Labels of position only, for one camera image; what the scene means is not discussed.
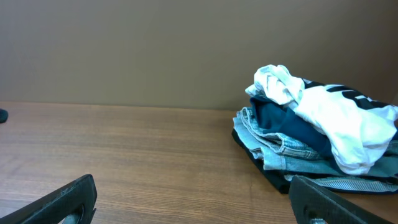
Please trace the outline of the black shorts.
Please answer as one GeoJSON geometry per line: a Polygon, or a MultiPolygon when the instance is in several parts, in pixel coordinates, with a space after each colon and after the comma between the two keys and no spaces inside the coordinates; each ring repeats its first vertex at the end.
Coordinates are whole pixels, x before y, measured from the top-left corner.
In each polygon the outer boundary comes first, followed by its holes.
{"type": "Polygon", "coordinates": [[[8,112],[4,109],[0,109],[0,123],[3,124],[7,121],[8,119],[8,112]]]}

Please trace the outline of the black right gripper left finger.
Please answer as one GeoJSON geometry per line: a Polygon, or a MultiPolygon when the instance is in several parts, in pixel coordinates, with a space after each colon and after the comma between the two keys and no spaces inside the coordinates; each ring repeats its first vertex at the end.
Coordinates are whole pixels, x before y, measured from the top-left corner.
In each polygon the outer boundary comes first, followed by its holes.
{"type": "Polygon", "coordinates": [[[95,214],[94,178],[85,174],[44,197],[1,218],[2,224],[90,224],[95,214]]]}

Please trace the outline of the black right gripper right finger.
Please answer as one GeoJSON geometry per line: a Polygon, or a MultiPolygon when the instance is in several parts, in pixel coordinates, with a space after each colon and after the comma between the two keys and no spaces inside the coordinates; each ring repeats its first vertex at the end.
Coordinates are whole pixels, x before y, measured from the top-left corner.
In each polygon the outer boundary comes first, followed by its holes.
{"type": "Polygon", "coordinates": [[[306,177],[292,178],[289,199],[299,224],[390,224],[306,177]]]}

